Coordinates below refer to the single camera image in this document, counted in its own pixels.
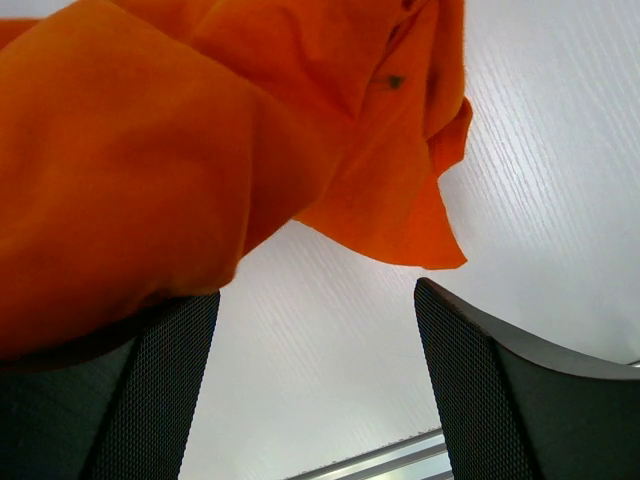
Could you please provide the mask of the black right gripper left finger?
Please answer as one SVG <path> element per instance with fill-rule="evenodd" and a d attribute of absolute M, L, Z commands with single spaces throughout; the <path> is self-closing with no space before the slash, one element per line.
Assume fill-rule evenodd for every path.
<path fill-rule="evenodd" d="M 2 361 L 2 478 L 177 478 L 219 303 L 170 300 Z"/>

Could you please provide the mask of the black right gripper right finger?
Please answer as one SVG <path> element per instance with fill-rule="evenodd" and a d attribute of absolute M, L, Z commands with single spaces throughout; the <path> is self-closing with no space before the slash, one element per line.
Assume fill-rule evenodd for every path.
<path fill-rule="evenodd" d="M 427 278 L 414 305 L 454 478 L 638 478 L 638 368 L 544 340 Z"/>

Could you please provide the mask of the orange t shirt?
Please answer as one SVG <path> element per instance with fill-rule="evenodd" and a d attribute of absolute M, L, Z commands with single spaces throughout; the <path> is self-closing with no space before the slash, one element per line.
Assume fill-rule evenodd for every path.
<path fill-rule="evenodd" d="M 1 22 L 1 356 L 209 294 L 291 220 L 465 256 L 461 1 L 75 1 Z"/>

